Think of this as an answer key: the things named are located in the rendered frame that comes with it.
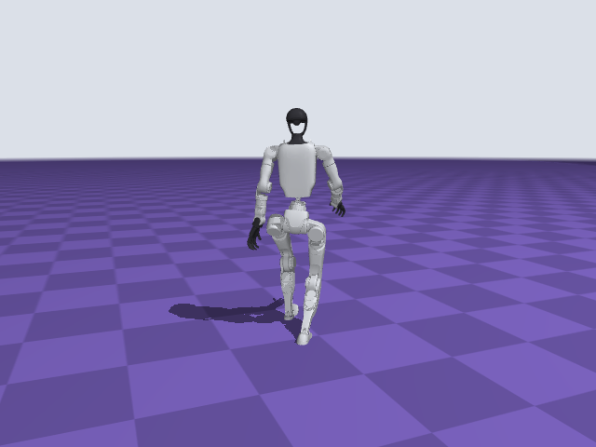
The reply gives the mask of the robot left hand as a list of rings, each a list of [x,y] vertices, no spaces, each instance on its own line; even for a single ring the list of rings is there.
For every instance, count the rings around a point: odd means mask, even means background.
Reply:
[[[259,240],[261,240],[259,231],[260,231],[260,228],[263,227],[262,224],[261,225],[259,225],[259,224],[260,224],[260,219],[258,217],[256,217],[254,219],[254,222],[252,223],[253,227],[250,231],[249,238],[247,241],[247,245],[251,250],[256,250],[256,248],[259,248],[256,244],[256,237],[258,237]]]

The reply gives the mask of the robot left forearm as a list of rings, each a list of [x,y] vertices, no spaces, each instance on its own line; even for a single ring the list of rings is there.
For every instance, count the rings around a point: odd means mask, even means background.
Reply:
[[[261,194],[261,192],[258,192],[258,184],[257,184],[255,199],[256,199],[255,212],[254,212],[255,216],[253,218],[253,221],[256,217],[258,217],[260,219],[259,225],[261,225],[261,224],[265,223],[266,200],[268,199],[268,196],[266,194]]]

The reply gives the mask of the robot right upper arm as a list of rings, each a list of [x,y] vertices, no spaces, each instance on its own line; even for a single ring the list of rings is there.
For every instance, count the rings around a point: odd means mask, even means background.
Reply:
[[[325,145],[315,145],[315,149],[316,156],[318,159],[323,160],[322,165],[330,178],[327,181],[329,188],[334,191],[342,187],[342,182],[338,176],[338,170],[332,157],[331,150]]]

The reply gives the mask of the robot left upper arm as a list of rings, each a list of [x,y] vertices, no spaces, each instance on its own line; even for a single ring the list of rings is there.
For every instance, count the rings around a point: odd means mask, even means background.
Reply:
[[[258,183],[258,192],[270,193],[272,190],[272,183],[269,182],[274,168],[274,161],[278,159],[278,147],[269,146],[264,150],[264,159],[260,170],[260,181]]]

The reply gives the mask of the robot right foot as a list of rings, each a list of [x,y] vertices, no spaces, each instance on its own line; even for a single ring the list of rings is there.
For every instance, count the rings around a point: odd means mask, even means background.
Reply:
[[[303,332],[299,333],[296,344],[297,345],[307,345],[311,338],[312,338],[312,333],[309,332],[309,334],[307,335],[304,330]]]

